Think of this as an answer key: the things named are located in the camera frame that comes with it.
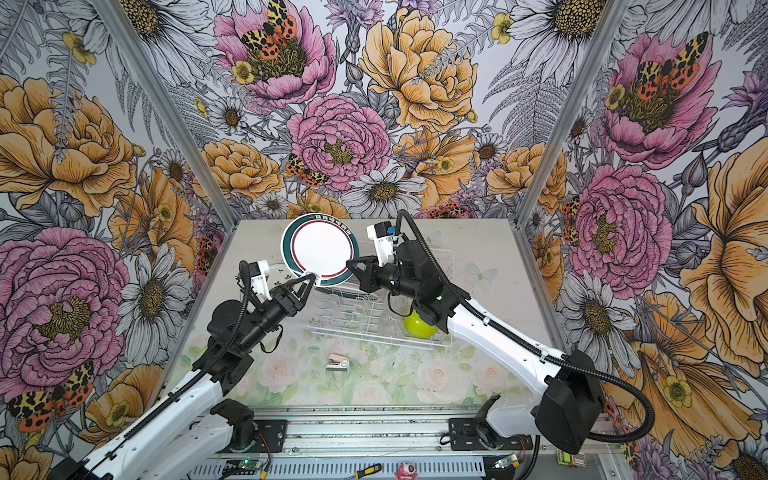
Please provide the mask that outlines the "watermelon pattern plate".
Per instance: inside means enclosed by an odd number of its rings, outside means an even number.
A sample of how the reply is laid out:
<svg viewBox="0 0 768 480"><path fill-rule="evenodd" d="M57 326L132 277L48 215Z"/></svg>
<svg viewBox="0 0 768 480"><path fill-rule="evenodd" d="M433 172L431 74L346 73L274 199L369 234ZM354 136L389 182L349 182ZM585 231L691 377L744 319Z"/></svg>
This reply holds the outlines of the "watermelon pattern plate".
<svg viewBox="0 0 768 480"><path fill-rule="evenodd" d="M265 280L269 288L285 284L293 279L291 271L282 263L275 263L269 265L268 273L265 275Z"/></svg>

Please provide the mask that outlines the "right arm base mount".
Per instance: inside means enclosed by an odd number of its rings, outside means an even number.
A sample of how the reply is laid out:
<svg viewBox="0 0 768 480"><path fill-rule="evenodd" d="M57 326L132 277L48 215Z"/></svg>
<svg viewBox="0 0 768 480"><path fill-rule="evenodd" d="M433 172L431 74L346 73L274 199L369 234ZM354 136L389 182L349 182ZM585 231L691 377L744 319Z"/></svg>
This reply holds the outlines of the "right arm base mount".
<svg viewBox="0 0 768 480"><path fill-rule="evenodd" d="M531 435L503 438L487 422L488 411L499 399L499 394L491 396L473 418L450 418L448 431L441 435L439 445L452 451L530 450L534 446Z"/></svg>

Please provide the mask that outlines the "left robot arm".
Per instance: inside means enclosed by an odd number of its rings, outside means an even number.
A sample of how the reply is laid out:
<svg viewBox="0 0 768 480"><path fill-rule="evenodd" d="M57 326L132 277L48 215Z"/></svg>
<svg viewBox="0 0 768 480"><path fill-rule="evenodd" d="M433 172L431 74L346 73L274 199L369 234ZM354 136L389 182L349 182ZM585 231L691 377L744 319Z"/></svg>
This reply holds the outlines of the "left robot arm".
<svg viewBox="0 0 768 480"><path fill-rule="evenodd" d="M244 285L242 299L214 309L206 350L179 385L84 459L62 460L50 478L140 479L153 466L183 470L227 448L249 448L260 438L254 412L227 395L250 369L252 350L306 306L315 282L315 275L304 275L276 286L265 301Z"/></svg>

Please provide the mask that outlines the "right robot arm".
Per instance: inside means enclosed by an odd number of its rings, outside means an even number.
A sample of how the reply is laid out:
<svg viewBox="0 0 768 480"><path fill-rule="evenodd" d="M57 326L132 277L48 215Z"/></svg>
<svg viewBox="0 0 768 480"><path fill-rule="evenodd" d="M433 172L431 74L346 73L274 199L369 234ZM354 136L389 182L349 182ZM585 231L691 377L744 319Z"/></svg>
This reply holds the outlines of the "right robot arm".
<svg viewBox="0 0 768 480"><path fill-rule="evenodd" d="M599 381L584 373L583 354L566 355L523 335L453 284L434 256L411 240L388 262L376 256L352 259L348 269L362 291L405 296L420 318L484 352L512 372L532 393L527 404L492 395L475 417L474 438L497 448L517 435L540 435L570 454L580 452L605 400Z"/></svg>

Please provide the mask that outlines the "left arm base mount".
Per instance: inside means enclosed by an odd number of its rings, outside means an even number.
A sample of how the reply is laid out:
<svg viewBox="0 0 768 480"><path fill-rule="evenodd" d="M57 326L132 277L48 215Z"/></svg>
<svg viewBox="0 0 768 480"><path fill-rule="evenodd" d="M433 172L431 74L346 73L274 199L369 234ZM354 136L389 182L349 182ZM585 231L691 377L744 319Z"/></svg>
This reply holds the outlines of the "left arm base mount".
<svg viewBox="0 0 768 480"><path fill-rule="evenodd" d="M286 420L257 418L254 411L232 399L210 409L216 420L224 421L224 445L220 454L281 453L287 437Z"/></svg>

